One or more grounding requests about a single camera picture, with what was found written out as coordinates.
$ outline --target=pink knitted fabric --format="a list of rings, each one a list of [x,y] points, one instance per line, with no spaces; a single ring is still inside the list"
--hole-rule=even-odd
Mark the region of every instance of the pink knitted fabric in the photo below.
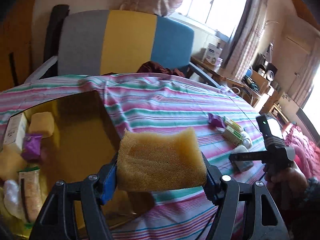
[[[298,125],[292,125],[289,134],[284,139],[287,146],[293,147],[300,158],[300,169],[307,179],[320,179],[320,149],[303,135]]]

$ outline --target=purple package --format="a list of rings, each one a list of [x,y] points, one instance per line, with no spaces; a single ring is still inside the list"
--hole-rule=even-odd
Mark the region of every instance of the purple package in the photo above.
[[[211,114],[211,113],[209,113],[209,124],[212,127],[220,127],[220,128],[226,127],[223,122],[223,119],[219,115]]]
[[[26,161],[39,159],[41,138],[41,134],[26,133],[26,136],[23,139],[23,150],[21,157]]]

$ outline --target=silver bolt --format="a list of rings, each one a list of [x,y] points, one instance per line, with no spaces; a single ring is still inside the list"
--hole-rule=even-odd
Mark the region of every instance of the silver bolt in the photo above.
[[[257,180],[256,181],[256,185],[258,186],[258,187],[263,187],[263,182],[261,181],[261,180]]]
[[[98,176],[96,174],[89,175],[89,180],[96,180]]]
[[[56,182],[56,185],[57,186],[62,186],[64,183],[64,181],[62,179],[59,179],[57,182]]]
[[[224,181],[230,181],[231,180],[231,177],[229,175],[223,175],[222,176],[222,180]]]

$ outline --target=tablecloth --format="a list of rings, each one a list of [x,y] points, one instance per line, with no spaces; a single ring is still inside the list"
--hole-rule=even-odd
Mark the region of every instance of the tablecloth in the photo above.
[[[67,75],[4,91],[0,94],[0,139],[11,115],[54,98],[90,90],[100,94],[120,136],[124,129],[172,134],[192,126],[200,149],[222,174],[247,183],[263,175],[260,161],[244,173],[234,173],[228,160],[234,146],[208,125],[208,113],[225,115],[250,135],[253,141],[250,151],[263,150],[263,138],[255,120],[259,114],[228,88],[214,88],[165,74]],[[195,239],[216,210],[202,187],[152,194],[154,208],[113,230],[115,239]],[[240,203],[235,231],[239,231],[242,210]],[[205,239],[210,225],[201,239]]]

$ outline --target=hand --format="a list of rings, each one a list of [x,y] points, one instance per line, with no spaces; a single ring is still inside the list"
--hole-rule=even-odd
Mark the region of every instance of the hand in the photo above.
[[[277,192],[274,192],[276,191],[275,184],[279,182],[288,183],[294,198],[301,197],[308,187],[308,182],[306,177],[301,172],[301,170],[299,169],[299,167],[295,162],[293,162],[293,165],[291,168],[282,170],[279,173],[277,173],[275,176],[270,177],[270,175],[266,173],[265,179],[268,182],[267,188],[272,196],[277,193]]]

